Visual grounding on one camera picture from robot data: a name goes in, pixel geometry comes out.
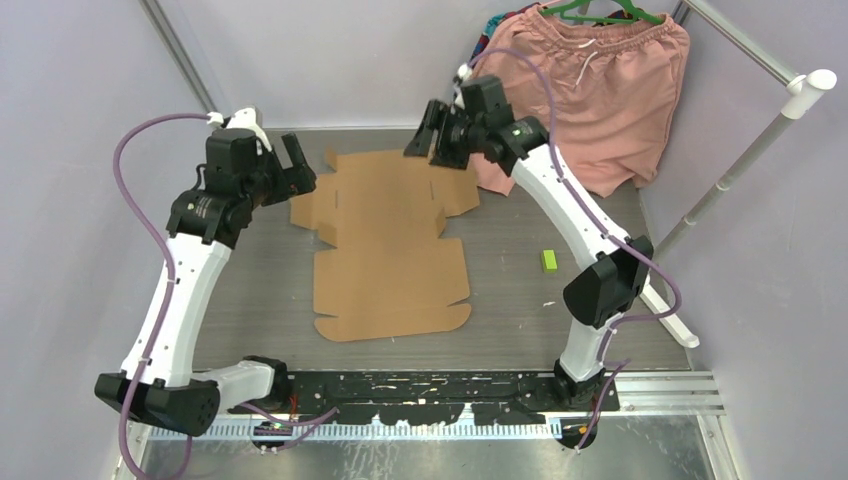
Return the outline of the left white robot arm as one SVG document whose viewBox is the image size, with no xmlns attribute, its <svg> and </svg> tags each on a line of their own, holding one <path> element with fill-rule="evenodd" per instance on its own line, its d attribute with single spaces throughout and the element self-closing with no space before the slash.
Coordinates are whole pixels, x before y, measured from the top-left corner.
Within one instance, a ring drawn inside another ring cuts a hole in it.
<svg viewBox="0 0 848 480">
<path fill-rule="evenodd" d="M 115 410 L 130 404 L 131 420 L 199 437 L 220 412 L 251 403 L 269 413 L 290 404 L 284 362 L 251 355 L 197 373 L 196 341 L 215 285 L 241 232 L 258 207 L 311 193 L 316 175 L 293 133 L 282 142 L 292 164 L 281 165 L 269 141 L 245 128 L 214 131 L 196 173 L 204 184 L 171 206 L 166 262 L 131 353 L 117 373 L 99 375 L 94 393 Z"/>
</svg>

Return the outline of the brown cardboard box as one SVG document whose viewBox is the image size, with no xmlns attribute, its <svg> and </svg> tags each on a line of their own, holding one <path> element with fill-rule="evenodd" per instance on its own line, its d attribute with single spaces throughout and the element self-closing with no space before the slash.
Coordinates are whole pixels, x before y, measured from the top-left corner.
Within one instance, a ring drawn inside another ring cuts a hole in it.
<svg viewBox="0 0 848 480">
<path fill-rule="evenodd" d="M 330 172 L 291 201 L 292 224 L 327 247 L 314 255 L 316 330 L 334 342 L 449 332 L 472 307 L 451 217 L 480 204 L 471 170 L 432 166 L 399 150 L 325 152 Z"/>
</svg>

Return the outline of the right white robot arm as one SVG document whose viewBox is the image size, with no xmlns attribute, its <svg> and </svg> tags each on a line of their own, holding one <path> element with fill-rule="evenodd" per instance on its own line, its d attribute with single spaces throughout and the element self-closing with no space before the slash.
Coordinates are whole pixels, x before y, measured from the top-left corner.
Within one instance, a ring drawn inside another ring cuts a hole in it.
<svg viewBox="0 0 848 480">
<path fill-rule="evenodd" d="M 563 289 L 572 322 L 551 386 L 562 407 L 580 410 L 603 383 L 605 344 L 643 290 L 653 245 L 603 213 L 543 123 L 515 116 L 499 78 L 455 76 L 453 86 L 451 102 L 428 102 L 403 154 L 457 170 L 468 168 L 471 155 L 483 155 L 536 201 L 564 238 L 581 271 Z"/>
</svg>

